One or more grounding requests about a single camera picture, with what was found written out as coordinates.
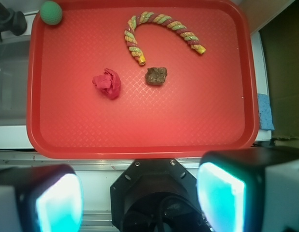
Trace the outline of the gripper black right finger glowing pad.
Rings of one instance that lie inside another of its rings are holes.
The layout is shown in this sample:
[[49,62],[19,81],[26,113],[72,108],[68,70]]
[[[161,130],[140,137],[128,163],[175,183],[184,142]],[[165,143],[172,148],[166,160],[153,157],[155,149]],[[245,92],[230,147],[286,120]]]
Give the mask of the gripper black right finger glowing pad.
[[210,151],[196,190],[216,232],[299,232],[299,148]]

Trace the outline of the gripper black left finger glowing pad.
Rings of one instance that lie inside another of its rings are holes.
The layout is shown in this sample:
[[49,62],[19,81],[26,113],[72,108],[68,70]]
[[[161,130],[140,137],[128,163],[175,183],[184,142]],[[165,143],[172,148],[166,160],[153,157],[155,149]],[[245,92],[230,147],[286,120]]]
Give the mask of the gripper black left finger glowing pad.
[[78,232],[84,196],[67,164],[0,169],[0,232]]

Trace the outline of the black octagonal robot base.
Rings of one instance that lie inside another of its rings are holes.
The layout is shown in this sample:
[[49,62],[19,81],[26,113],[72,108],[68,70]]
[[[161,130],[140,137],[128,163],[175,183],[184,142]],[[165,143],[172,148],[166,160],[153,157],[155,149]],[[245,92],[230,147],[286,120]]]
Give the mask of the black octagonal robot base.
[[176,159],[136,159],[110,187],[120,232],[209,232],[196,178]]

